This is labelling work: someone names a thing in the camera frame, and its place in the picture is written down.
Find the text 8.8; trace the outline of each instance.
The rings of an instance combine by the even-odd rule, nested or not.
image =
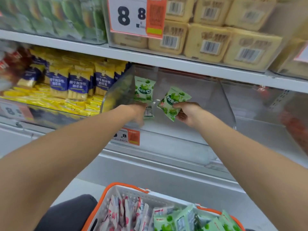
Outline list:
[[[129,19],[129,9],[125,6],[120,6],[118,8],[118,21],[120,24],[127,26],[130,24],[131,20]],[[138,9],[138,19],[145,20],[145,9],[139,8]]]

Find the metal shelf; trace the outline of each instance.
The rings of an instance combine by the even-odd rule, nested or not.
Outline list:
[[[215,66],[155,54],[116,49],[109,47],[107,44],[91,45],[6,30],[0,30],[0,38],[78,53],[125,60],[150,66],[181,70],[189,73],[198,73],[202,75],[308,93],[308,80],[281,76],[270,71],[267,71],[266,73],[258,73],[242,69],[233,69],[226,66]]]

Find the hand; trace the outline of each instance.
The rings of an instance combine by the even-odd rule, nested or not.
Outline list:
[[[184,122],[190,127],[194,128],[195,116],[203,109],[195,102],[181,102],[173,105],[174,108],[181,108],[179,114],[176,116],[181,122]]]
[[[143,126],[143,116],[147,104],[142,102],[136,102],[135,104],[128,105],[128,107],[133,111],[133,121],[136,122],[139,127]]]

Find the white floor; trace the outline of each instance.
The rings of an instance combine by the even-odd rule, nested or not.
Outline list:
[[[91,182],[83,181],[80,179],[73,179],[72,182],[66,187],[66,189],[59,195],[56,201],[52,205],[64,202],[78,197],[83,194],[92,195],[97,201],[99,201],[105,186],[97,185]]]

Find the person's left hand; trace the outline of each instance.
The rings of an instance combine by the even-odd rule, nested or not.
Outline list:
[[[136,122],[139,125],[139,127],[143,126],[144,125],[143,116],[147,104],[142,102],[136,102],[135,104],[130,104],[128,106],[134,113],[133,121]]]

